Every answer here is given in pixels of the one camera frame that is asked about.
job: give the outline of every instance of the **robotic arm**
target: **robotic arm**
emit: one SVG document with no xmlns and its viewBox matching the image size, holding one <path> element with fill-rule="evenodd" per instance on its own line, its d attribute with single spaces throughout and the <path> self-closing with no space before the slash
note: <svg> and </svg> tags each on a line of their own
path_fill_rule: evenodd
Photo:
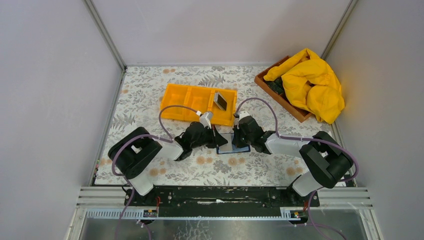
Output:
<svg viewBox="0 0 424 240">
<path fill-rule="evenodd" d="M 146 195 L 152 190 L 153 184 L 143 170 L 153 158 L 166 157 L 181 161 L 192 153 L 193 148 L 203 145 L 216 148 L 228 143 L 211 126 L 212 116 L 211 112 L 204 113 L 200 116 L 199 122 L 192 122 L 185 132 L 174 138 L 173 142 L 156 141 L 149 137 L 135 140 L 118 156 L 116 166 L 140 195 Z M 312 141 L 305 144 L 301 140 L 282 139 L 275 131 L 263 131 L 247 111 L 239 112 L 236 118 L 238 122 L 233 128 L 232 142 L 236 147 L 251 145 L 259 153 L 286 154 L 303 158 L 309 172 L 296 178 L 288 187 L 299 197 L 304 197 L 321 187 L 333 188 L 353 165 L 352 159 L 330 145 Z M 143 127 L 138 127 L 115 144 L 108 152 L 108 156 L 113 159 L 125 143 L 143 134 L 149 132 Z M 319 131 L 313 137 L 337 144 L 324 131 Z"/>
</svg>

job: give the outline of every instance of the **tabletop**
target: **tabletop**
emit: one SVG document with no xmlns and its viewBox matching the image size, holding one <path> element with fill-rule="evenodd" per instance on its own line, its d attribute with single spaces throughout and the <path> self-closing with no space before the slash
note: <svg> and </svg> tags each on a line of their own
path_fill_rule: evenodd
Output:
<svg viewBox="0 0 424 240">
<path fill-rule="evenodd" d="M 254 82 L 264 66 L 132 66 L 128 67 L 101 159 L 94 174 L 95 185 L 123 185 L 122 177 L 112 174 L 109 149 L 137 127 L 152 135 L 167 138 L 158 122 L 160 104 L 168 83 L 237 90 L 237 106 L 249 97 L 267 101 L 278 117 L 280 134 L 310 137 L 318 131 L 331 134 L 331 127 L 314 116 L 303 123 L 296 120 Z M 271 111 L 261 101 L 251 100 L 242 106 L 264 131 L 275 129 Z M 181 134 L 189 122 L 163 119 L 173 136 Z M 218 132 L 230 133 L 229 126 L 217 126 Z M 182 161 L 155 158 L 145 169 L 155 185 L 190 186 L 288 186 L 298 175 L 308 171 L 301 158 L 256 152 L 217 154 L 216 149 L 195 148 Z"/>
</svg>

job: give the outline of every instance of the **floor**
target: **floor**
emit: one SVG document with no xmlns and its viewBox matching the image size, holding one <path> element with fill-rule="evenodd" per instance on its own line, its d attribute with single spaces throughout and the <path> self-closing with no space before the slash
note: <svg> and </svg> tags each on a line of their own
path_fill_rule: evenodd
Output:
<svg viewBox="0 0 424 240">
<path fill-rule="evenodd" d="M 237 90 L 237 102 L 249 97 L 260 97 L 269 102 L 278 117 L 281 134 L 312 136 L 318 131 L 330 132 L 325 122 L 310 117 L 298 122 L 259 86 L 254 78 L 266 67 L 261 66 L 179 66 L 129 67 L 117 101 L 116 110 L 101 159 L 98 161 L 95 185 L 123 185 L 125 180 L 112 174 L 109 149 L 137 127 L 145 127 L 151 134 L 166 137 L 158 123 L 162 96 L 168 83 Z M 275 121 L 267 106 L 260 101 L 243 105 L 266 130 L 275 128 Z M 163 124 L 174 136 L 182 133 L 189 122 L 164 119 Z M 231 132 L 231 127 L 219 126 L 220 133 Z M 267 155 L 255 152 L 217 155 L 215 149 L 197 148 L 183 161 L 154 159 L 146 168 L 156 185 L 207 186 L 288 186 L 308 169 L 302 159 L 288 155 Z"/>
<path fill-rule="evenodd" d="M 360 214 L 355 210 L 313 210 L 313 219 L 340 230 L 349 240 L 367 239 Z M 113 240 L 117 219 L 87 218 L 82 240 Z M 288 221 L 276 220 L 155 220 L 148 225 L 154 240 L 324 240 L 312 225 L 293 227 Z M 337 233 L 321 228 L 331 239 L 342 239 Z M 149 239 L 146 227 L 135 220 L 122 220 L 118 239 Z"/>
</svg>

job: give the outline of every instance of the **yellow fabric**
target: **yellow fabric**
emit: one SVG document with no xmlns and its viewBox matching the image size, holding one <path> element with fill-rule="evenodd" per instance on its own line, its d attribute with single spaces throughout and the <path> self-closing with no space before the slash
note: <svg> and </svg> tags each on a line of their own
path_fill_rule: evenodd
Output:
<svg viewBox="0 0 424 240">
<path fill-rule="evenodd" d="M 308 48 L 271 68 L 263 79 L 274 81 L 280 76 L 288 101 L 315 114 L 320 122 L 334 123 L 345 108 L 342 86 L 334 71 Z"/>
</svg>

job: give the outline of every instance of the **gray floor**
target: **gray floor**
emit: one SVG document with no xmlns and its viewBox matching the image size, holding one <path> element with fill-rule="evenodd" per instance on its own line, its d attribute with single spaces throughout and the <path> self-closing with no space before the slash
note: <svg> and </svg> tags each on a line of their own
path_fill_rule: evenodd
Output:
<svg viewBox="0 0 424 240">
<path fill-rule="evenodd" d="M 367 239 L 361 217 L 355 210 L 314 210 L 316 223 L 326 224 L 346 235 L 348 240 Z M 83 240 L 113 240 L 118 220 L 87 218 L 82 230 Z M 154 240 L 321 240 L 313 226 L 293 227 L 288 221 L 249 220 L 156 220 L 148 225 Z M 333 240 L 342 239 L 326 229 Z M 148 232 L 135 220 L 122 220 L 120 240 L 146 240 Z"/>
</svg>

